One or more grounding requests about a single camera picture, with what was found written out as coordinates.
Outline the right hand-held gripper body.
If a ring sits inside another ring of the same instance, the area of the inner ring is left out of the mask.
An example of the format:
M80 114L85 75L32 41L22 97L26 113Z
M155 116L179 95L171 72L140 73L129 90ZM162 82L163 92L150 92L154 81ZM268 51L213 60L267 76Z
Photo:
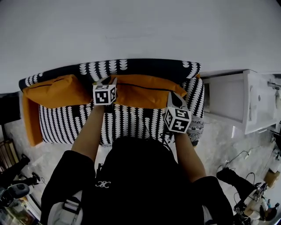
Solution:
M169 92L164 122L171 132L186 133L191 124L191 111L184 99L175 92Z

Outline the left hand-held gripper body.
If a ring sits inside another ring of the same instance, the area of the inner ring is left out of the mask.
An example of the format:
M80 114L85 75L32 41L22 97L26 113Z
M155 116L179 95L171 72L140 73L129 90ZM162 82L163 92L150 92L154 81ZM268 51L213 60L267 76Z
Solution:
M117 99L117 78L111 76L97 81L93 85L94 105L111 105Z

